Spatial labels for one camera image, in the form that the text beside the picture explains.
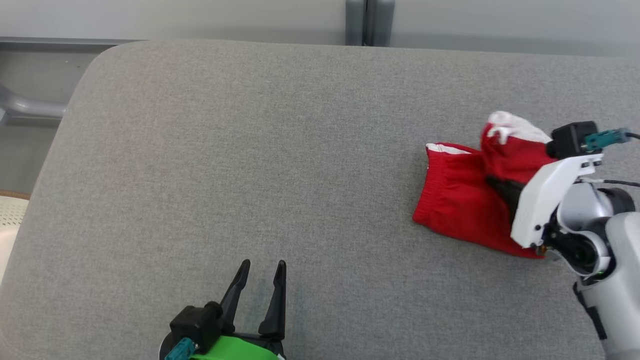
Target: robotic arm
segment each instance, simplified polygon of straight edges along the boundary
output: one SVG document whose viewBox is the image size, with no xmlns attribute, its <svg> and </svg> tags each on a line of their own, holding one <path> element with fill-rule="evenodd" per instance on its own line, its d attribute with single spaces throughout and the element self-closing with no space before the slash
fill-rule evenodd
<svg viewBox="0 0 640 360">
<path fill-rule="evenodd" d="M 608 360 L 640 359 L 640 213 L 621 189 L 590 180 L 602 149 L 637 135 L 599 133 L 593 122 L 556 129 L 540 168 L 522 189 L 511 237 L 522 247 L 552 251 L 578 275 L 573 290 L 591 317 Z"/>
</svg>

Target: gray metal tube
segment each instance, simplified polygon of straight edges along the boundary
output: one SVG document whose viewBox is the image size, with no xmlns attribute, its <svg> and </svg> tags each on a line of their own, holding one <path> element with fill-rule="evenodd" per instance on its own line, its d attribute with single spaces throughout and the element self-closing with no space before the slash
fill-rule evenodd
<svg viewBox="0 0 640 360">
<path fill-rule="evenodd" d="M 8 113 L 62 118 L 67 104 L 30 99 L 16 94 L 0 84 L 0 108 Z"/>
</svg>

